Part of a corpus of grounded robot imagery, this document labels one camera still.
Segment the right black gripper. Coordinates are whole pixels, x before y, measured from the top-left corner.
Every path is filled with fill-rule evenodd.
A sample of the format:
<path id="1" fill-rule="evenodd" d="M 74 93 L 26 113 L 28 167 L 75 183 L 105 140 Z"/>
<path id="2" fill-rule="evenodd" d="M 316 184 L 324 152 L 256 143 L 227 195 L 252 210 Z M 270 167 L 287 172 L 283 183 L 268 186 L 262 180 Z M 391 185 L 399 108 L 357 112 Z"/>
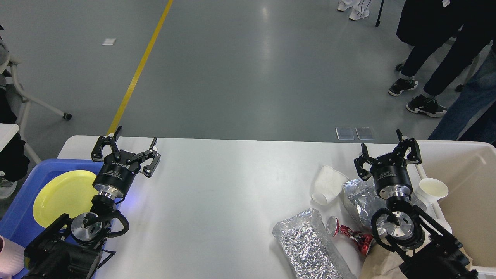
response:
<path id="1" fill-rule="evenodd" d="M 409 197 L 413 192 L 407 165 L 422 163 L 420 147 L 414 138 L 404 136 L 400 129 L 396 130 L 398 145 L 392 152 L 381 157 L 370 157 L 367 146 L 361 144 L 361 155 L 354 160 L 358 176 L 367 181 L 371 176 L 377 195 L 386 200 L 392 197 Z M 371 168 L 365 170 L 363 165 L 370 164 Z"/>

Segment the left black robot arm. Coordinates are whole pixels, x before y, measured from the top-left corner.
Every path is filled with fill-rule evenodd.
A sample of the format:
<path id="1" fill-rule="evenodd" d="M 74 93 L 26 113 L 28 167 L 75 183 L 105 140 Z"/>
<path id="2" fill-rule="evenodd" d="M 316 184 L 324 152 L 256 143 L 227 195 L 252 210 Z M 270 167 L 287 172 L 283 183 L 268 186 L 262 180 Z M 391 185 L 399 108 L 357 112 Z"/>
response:
<path id="1" fill-rule="evenodd" d="M 98 138 L 92 152 L 94 162 L 103 163 L 92 186 L 97 191 L 92 207 L 71 218 L 61 214 L 24 251 L 25 279 L 90 279 L 114 256 L 104 245 L 110 238 L 120 237 L 130 229 L 129 221 L 117 209 L 126 198 L 138 173 L 152 177 L 161 155 L 157 138 L 140 153 L 122 150 L 117 140 L 122 127 L 113 135 Z"/>

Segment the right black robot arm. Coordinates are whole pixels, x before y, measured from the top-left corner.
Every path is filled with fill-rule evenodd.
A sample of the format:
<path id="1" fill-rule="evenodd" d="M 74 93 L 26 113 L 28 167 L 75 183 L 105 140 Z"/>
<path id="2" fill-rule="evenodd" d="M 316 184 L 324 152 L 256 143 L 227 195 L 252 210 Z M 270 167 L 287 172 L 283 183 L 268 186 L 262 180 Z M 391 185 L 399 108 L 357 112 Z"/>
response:
<path id="1" fill-rule="evenodd" d="M 408 279 L 476 279 L 478 271 L 467 269 L 469 258 L 463 244 L 448 230 L 411 203 L 414 189 L 407 165 L 420 164 L 420 148 L 414 138 L 396 130 L 398 145 L 390 153 L 370 157 L 365 144 L 354 160 L 358 176 L 374 180 L 377 197 L 386 202 L 371 218 L 377 244 L 397 253 L 399 269 Z"/>

